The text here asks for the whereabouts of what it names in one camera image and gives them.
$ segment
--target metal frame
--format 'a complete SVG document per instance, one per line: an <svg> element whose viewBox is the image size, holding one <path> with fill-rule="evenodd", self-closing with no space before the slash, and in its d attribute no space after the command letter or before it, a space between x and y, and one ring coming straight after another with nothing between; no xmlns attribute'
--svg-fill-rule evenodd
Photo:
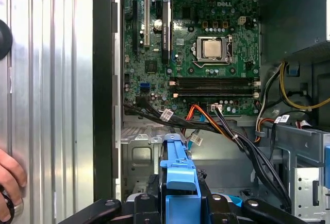
<svg viewBox="0 0 330 224"><path fill-rule="evenodd" d="M20 223L57 223L93 202L92 0L0 0L0 146L28 172Z"/></svg>

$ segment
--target blue sata port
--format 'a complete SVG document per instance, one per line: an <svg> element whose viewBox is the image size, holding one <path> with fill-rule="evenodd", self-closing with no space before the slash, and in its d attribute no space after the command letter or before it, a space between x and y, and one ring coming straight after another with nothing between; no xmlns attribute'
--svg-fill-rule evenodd
<svg viewBox="0 0 330 224"><path fill-rule="evenodd" d="M143 93L150 92L150 83L140 83L140 91Z"/></svg>

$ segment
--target black knob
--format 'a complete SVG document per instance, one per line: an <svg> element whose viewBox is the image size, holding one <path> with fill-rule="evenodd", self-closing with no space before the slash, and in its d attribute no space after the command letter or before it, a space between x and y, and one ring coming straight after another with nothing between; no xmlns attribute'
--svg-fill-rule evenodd
<svg viewBox="0 0 330 224"><path fill-rule="evenodd" d="M2 20L0 20L0 60L3 59L11 50L12 47L12 34Z"/></svg>

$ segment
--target finger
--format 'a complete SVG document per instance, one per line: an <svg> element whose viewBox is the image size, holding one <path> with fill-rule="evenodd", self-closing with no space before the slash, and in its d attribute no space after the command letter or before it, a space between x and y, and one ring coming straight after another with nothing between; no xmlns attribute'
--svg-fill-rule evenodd
<svg viewBox="0 0 330 224"><path fill-rule="evenodd" d="M15 206L22 202L21 190L16 179L2 166L0 166L0 184L5 188Z"/></svg>
<svg viewBox="0 0 330 224"><path fill-rule="evenodd" d="M9 221L10 212L6 204L6 200L2 194L0 194L0 220L2 222Z"/></svg>
<svg viewBox="0 0 330 224"><path fill-rule="evenodd" d="M27 175L20 164L3 150L0 149L0 165L6 168L16 178L21 187L27 184Z"/></svg>

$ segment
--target blue plastic bracket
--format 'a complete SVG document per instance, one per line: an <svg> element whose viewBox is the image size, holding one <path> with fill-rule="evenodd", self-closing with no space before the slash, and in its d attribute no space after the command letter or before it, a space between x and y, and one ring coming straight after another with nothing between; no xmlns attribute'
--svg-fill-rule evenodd
<svg viewBox="0 0 330 224"><path fill-rule="evenodd" d="M201 191L196 167L187 157L187 148L181 140L167 140L168 159L160 166L167 168L167 189L194 191L189 195L166 196L166 224L200 224Z"/></svg>

